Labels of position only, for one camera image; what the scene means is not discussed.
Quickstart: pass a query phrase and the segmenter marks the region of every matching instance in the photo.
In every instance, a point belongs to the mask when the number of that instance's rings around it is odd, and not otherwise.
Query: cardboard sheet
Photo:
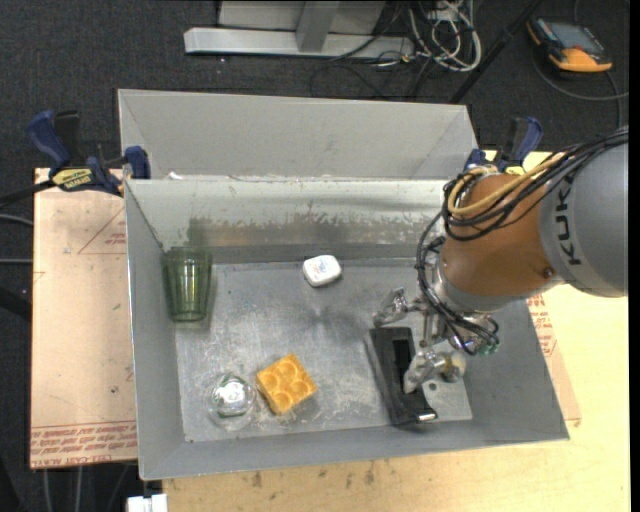
[[[123,200],[50,189],[34,220],[30,467],[135,459]]]

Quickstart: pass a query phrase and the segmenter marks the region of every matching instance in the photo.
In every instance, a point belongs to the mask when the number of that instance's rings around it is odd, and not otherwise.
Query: black cable
[[[313,98],[317,97],[316,94],[315,94],[314,88],[313,88],[316,76],[318,76],[320,73],[324,73],[324,72],[328,71],[331,68],[344,69],[345,71],[348,71],[352,75],[355,75],[364,85],[366,85],[367,87],[372,89],[376,93],[376,95],[377,95],[376,97],[381,98],[381,99],[385,99],[385,100],[390,100],[391,99],[380,88],[378,88],[378,86],[376,86],[375,84],[373,84],[372,82],[367,80],[362,73],[360,73],[356,69],[354,69],[354,68],[352,68],[350,66],[344,65],[344,64],[333,64],[333,65],[330,65],[330,66],[324,66],[322,68],[316,69],[311,74],[311,76],[309,77],[309,94]]]
[[[427,59],[425,60],[425,63],[419,69],[418,74],[416,75],[416,78],[413,81],[413,85],[411,86],[411,89],[408,91],[406,95],[407,101],[416,101],[418,99],[418,93],[420,92],[420,87],[422,86],[422,83],[427,78],[429,78],[429,76],[433,74],[433,72],[436,69],[438,69],[438,67],[434,65],[428,72],[425,72],[429,64],[433,64],[433,55],[430,55],[429,57],[427,57]]]
[[[24,503],[13,486],[2,457],[0,457],[0,503],[2,503],[4,510],[7,511],[20,512],[25,510]]]
[[[573,20],[574,23],[579,24],[578,21],[578,4],[579,4],[579,0],[576,0],[574,5],[573,5]],[[570,98],[575,98],[578,100],[583,100],[583,101],[616,101],[617,102],[617,116],[616,116],[616,126],[618,128],[623,126],[623,119],[622,119],[622,99],[625,97],[629,96],[629,91],[625,91],[623,93],[620,92],[618,85],[615,82],[615,79],[613,78],[613,75],[611,74],[610,71],[606,71],[604,73],[604,75],[607,77],[607,79],[609,80],[609,83],[611,84],[611,87],[613,88],[613,95],[612,96],[584,96],[581,94],[576,94],[573,93],[571,91],[568,91],[560,86],[558,86],[557,84],[555,84],[550,78],[548,78],[544,72],[542,71],[542,69],[538,66],[538,64],[535,61],[535,48],[534,48],[534,52],[532,52],[532,56],[531,56],[531,61],[533,64],[533,68],[536,71],[536,73],[540,76],[540,78],[542,78],[542,80],[549,85],[550,87],[552,87],[553,89],[555,89],[556,91],[569,96]]]
[[[579,172],[580,169],[586,166],[603,151],[628,142],[628,134],[628,126],[626,126],[614,131],[613,133],[605,137],[598,138],[589,143],[573,146],[565,150],[565,155],[562,158],[560,158],[557,162],[554,162],[547,169],[543,170],[535,180],[530,180],[530,182],[527,183],[522,188],[522,190],[520,190],[512,199],[506,201],[501,206],[496,206],[500,201],[503,200],[503,198],[498,198],[493,202],[492,205],[489,205],[480,213],[472,216],[455,216],[448,209],[449,197],[453,185],[460,179],[465,179],[464,176],[466,175],[463,174],[462,176],[459,176],[455,180],[452,180],[447,185],[445,185],[445,199],[443,201],[443,209],[441,212],[444,219],[445,232],[455,240],[470,241],[481,238],[482,236],[485,236],[496,229],[502,229],[513,224],[514,222],[517,222],[529,211],[531,211],[531,209],[533,209],[533,207],[538,202],[542,200],[542,197],[538,198],[516,219],[512,219],[511,221],[506,223],[505,221],[511,214],[511,212],[525,198],[530,197],[536,190],[542,187],[547,187],[547,190],[545,191],[545,194],[543,194],[543,197],[549,194],[551,190],[561,182],[562,179],[564,179],[570,173]],[[480,224],[483,224],[483,227],[470,235],[459,235],[454,233],[451,229],[452,227],[479,227]]]
[[[454,185],[459,183],[460,180],[467,180],[468,173],[463,173],[456,179],[447,183],[444,187],[444,201],[443,207],[440,212],[431,220],[427,228],[423,231],[418,241],[418,247],[416,250],[416,265],[415,268],[418,272],[418,285],[422,291],[427,302],[431,308],[438,313],[444,320],[447,328],[453,333],[453,338],[449,339],[449,342],[454,348],[462,349],[470,355],[493,353],[500,345],[500,339],[497,336],[498,324],[489,316],[485,315],[485,320],[491,326],[490,329],[476,324],[473,321],[465,318],[460,313],[452,311],[445,303],[443,303],[439,297],[435,294],[433,287],[429,284],[425,270],[427,267],[427,257],[429,253],[439,254],[439,247],[443,244],[444,237],[438,237],[432,240],[425,246],[426,239],[435,226],[436,222],[443,220],[445,233],[447,236],[456,240],[468,241],[475,240],[495,229],[504,228],[514,222],[520,220],[524,215],[529,213],[534,206],[539,203],[543,197],[550,194],[551,191],[557,187],[563,180],[572,174],[580,172],[589,162],[600,155],[602,152],[624,144],[628,142],[629,129],[628,126],[620,128],[607,136],[599,137],[594,141],[573,145],[565,149],[564,155],[557,161],[551,163],[546,169],[543,169],[535,180],[531,180],[530,183],[526,183],[524,187],[515,195],[514,198],[507,201],[505,204],[500,204],[504,201],[504,198],[513,191],[506,192],[503,197],[494,200],[487,208],[483,209],[479,214],[471,217],[455,217],[448,209],[448,201]],[[474,180],[467,180],[467,185],[470,185]],[[524,199],[531,197],[531,195],[541,187],[546,187],[546,190],[542,197],[536,199],[536,201],[527,207],[524,213],[518,215],[515,220],[506,222],[506,219],[511,215],[514,208],[519,205]],[[464,188],[459,191],[457,197],[460,197]],[[489,226],[486,226],[486,222],[491,221]],[[475,233],[471,235],[461,236],[452,232],[451,227],[458,226],[470,226],[476,228]],[[460,336],[460,330],[464,329],[476,336],[480,341],[480,345],[475,346],[474,349],[468,347],[468,342],[465,342]]]
[[[26,199],[27,197],[31,197],[36,192],[40,192],[41,190],[46,190],[48,188],[55,187],[55,186],[56,186],[55,183],[53,183],[51,180],[47,180],[42,183],[38,183],[37,185],[32,185],[29,188],[18,190],[17,192],[12,192],[11,194],[7,194],[6,196],[0,197],[0,208],[4,208],[5,206],[11,203],[20,201],[21,199]]]
[[[44,481],[44,497],[47,503],[47,512],[54,512],[51,488],[49,486],[49,470],[46,468],[42,472],[42,479]]]
[[[116,482],[116,485],[113,488],[113,492],[111,493],[111,497],[109,498],[109,501],[107,502],[107,508],[105,509],[105,512],[111,512],[111,509],[113,508],[115,500],[116,500],[116,498],[118,496],[118,492],[120,491],[120,487],[122,486],[122,482],[124,481],[124,477],[127,474],[128,470],[129,470],[129,465],[125,464],[124,465],[124,469],[120,473],[120,477],[118,478],[118,480]]]
[[[390,55],[390,54],[398,56],[395,62],[400,62],[402,60],[402,57],[405,56],[405,54],[402,53],[400,50],[385,50],[377,57],[374,57],[372,59],[360,59],[359,62],[362,64],[369,64],[372,66],[388,63],[391,59],[388,59],[388,58],[385,59],[384,57],[385,55]]]
[[[418,285],[429,302],[429,305],[440,315],[440,317],[444,320],[446,326],[453,333],[453,339],[449,339],[449,343],[456,348],[462,349],[469,355],[476,355],[477,353],[484,353],[483,350],[486,350],[489,353],[497,350],[500,345],[500,340],[496,336],[497,332],[497,324],[495,324],[496,328],[493,331],[485,329],[481,325],[475,324],[462,315],[452,311],[447,307],[446,304],[440,301],[440,299],[435,294],[432,286],[429,284],[429,281],[425,274],[426,269],[426,258],[430,252],[437,252],[436,248],[442,245],[444,241],[444,237],[439,237],[433,240],[426,247],[424,243],[428,234],[431,232],[435,224],[440,220],[441,213],[438,213],[427,228],[423,231],[420,236],[420,240],[418,241],[418,247],[416,250],[416,265],[415,268],[418,271]],[[469,348],[469,343],[465,342],[458,328],[466,329],[467,331],[475,334],[478,338],[483,340],[484,348],[476,346],[474,349]]]
[[[348,59],[349,57],[353,57],[357,53],[360,53],[362,50],[364,50],[365,48],[370,46],[371,43],[373,43],[374,41],[377,41],[378,39],[380,39],[383,35],[385,35],[391,29],[391,27],[393,26],[395,21],[400,16],[400,13],[402,12],[402,10],[404,8],[403,4],[404,4],[404,2],[397,2],[395,12],[394,12],[393,16],[391,17],[391,21],[389,21],[389,23],[387,23],[387,25],[384,27],[384,29],[382,29],[380,32],[378,32],[376,35],[374,35],[371,39],[368,39],[363,44],[361,44],[357,48],[354,48],[353,50],[350,50],[350,51],[348,51],[346,53],[343,53],[342,55],[338,55],[336,57],[332,57],[327,62],[336,62],[338,60],[343,60],[343,59]]]
[[[496,42],[491,46],[489,51],[485,54],[484,59],[480,62],[478,67],[473,71],[473,73],[469,74],[469,77],[462,83],[460,88],[451,96],[448,103],[457,104],[462,101],[462,98],[469,92],[469,89],[473,87],[478,79],[482,76],[484,71],[491,65],[491,63],[495,60],[495,58],[500,54],[500,52],[504,49],[504,47],[511,41],[514,34],[518,32],[522,27],[524,27],[525,23],[533,14],[533,12],[538,8],[538,5],[542,0],[533,0],[514,20],[514,22],[507,27],[500,37],[496,40]]]
[[[33,227],[33,221],[19,217],[17,215],[11,215],[8,213],[0,213],[0,220],[6,220],[8,222],[17,222],[18,224],[24,224],[25,226]]]
[[[74,506],[74,512],[80,512],[80,504],[82,503],[82,474],[84,466],[78,468],[78,476],[76,479],[76,501]]]

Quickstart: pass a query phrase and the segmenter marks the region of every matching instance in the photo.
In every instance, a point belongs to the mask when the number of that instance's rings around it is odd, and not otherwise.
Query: orange sponge
[[[298,358],[289,354],[258,372],[258,390],[276,414],[284,414],[306,400],[317,387]]]

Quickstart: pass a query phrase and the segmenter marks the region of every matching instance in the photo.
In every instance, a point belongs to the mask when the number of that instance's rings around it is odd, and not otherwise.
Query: black carpet
[[[526,32],[520,30],[513,37],[505,33],[528,4],[474,2],[483,48],[488,50],[500,37],[507,41],[461,100],[469,107],[480,146],[502,146],[515,116],[533,116],[541,122],[542,150],[558,150],[628,124],[629,101],[624,93],[629,87],[629,2],[542,1],[536,14],[568,21],[577,15],[614,62],[610,73],[579,80],[560,79],[543,68],[541,73],[554,85],[536,71],[541,63]],[[216,12],[216,2],[3,0],[0,196],[30,186],[32,169],[51,163],[25,135],[27,123],[40,111],[78,110],[83,150],[95,154],[101,144],[107,157],[116,156],[120,88],[446,103],[467,79],[464,73],[439,71],[418,80],[413,67],[375,69],[349,59],[326,67],[326,62],[313,58],[186,56],[183,33],[213,25]],[[393,31],[400,30],[397,25]],[[32,219],[32,201],[16,202],[0,213]],[[31,251],[29,226],[0,219],[0,259],[28,259]],[[24,307],[24,301],[31,301],[30,265],[0,264],[0,288],[15,301],[16,311]],[[2,511],[20,506],[47,510],[43,474],[30,471],[26,457],[30,332],[28,320],[0,308],[0,462],[7,473],[3,480],[0,471]],[[124,470],[119,465],[87,468],[81,482],[81,510],[105,510],[118,481],[119,495],[140,494],[135,467]],[[73,510],[77,476],[77,471],[49,475],[55,510]],[[121,510],[120,503],[119,497],[115,499],[113,510]]]

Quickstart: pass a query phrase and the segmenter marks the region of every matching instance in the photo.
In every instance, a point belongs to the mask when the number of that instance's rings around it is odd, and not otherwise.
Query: blue clamp
[[[122,194],[122,180],[111,174],[107,166],[95,156],[88,157],[84,165],[71,165],[71,151],[56,132],[53,111],[46,110],[36,115],[27,125],[26,132],[36,148],[53,159],[49,180],[54,185],[67,192],[96,190],[114,195]],[[129,164],[132,178],[151,177],[149,160],[140,146],[127,148],[124,156],[115,162]]]
[[[511,122],[507,144],[496,159],[498,170],[502,172],[507,167],[522,166],[527,155],[540,144],[543,134],[542,125],[537,119],[533,117],[514,118]]]
[[[504,149],[498,151],[493,162],[487,160],[487,154],[481,149],[473,149],[464,165],[470,167],[493,163],[498,171],[504,172],[507,167],[522,166],[524,159],[534,151],[542,140],[542,125],[533,117],[516,117],[511,122],[509,139]]]

